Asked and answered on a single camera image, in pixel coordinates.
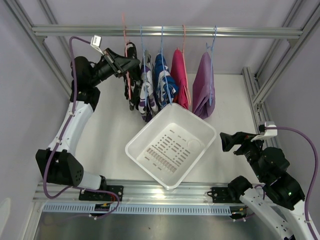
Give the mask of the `black white patterned trousers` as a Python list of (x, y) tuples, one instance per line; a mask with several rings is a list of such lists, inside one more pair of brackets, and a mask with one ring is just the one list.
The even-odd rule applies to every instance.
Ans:
[[(129, 41), (126, 43), (126, 53), (128, 58), (138, 59), (136, 45)], [(127, 75), (123, 77), (124, 81), (124, 96), (129, 102), (129, 109), (131, 111), (138, 110), (140, 102), (140, 90), (141, 90), (141, 68), (140, 61), (138, 60), (138, 65), (128, 72), (129, 83), (127, 80)]]

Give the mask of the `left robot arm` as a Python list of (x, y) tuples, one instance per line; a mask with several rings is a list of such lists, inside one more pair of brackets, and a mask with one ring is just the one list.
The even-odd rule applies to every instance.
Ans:
[(82, 132), (99, 102), (98, 85), (111, 76), (123, 77), (138, 67), (136, 58), (121, 56), (110, 48), (102, 52), (97, 63), (77, 56), (70, 63), (72, 92), (62, 125), (46, 149), (35, 155), (43, 181), (63, 186), (90, 189), (90, 195), (101, 201), (107, 197), (108, 188), (102, 185), (103, 177), (84, 170), (75, 152)]

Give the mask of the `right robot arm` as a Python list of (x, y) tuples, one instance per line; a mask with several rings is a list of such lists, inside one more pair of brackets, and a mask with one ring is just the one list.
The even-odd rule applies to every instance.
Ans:
[(241, 202), (278, 237), (280, 240), (318, 240), (320, 234), (309, 213), (309, 199), (298, 181), (287, 168), (290, 163), (283, 151), (276, 147), (263, 148), (262, 135), (246, 132), (219, 134), (223, 152), (235, 145), (236, 156), (245, 156), (257, 179), (263, 184), (264, 194), (280, 210), (277, 213), (258, 191), (244, 177), (238, 176), (227, 185), (228, 198)]

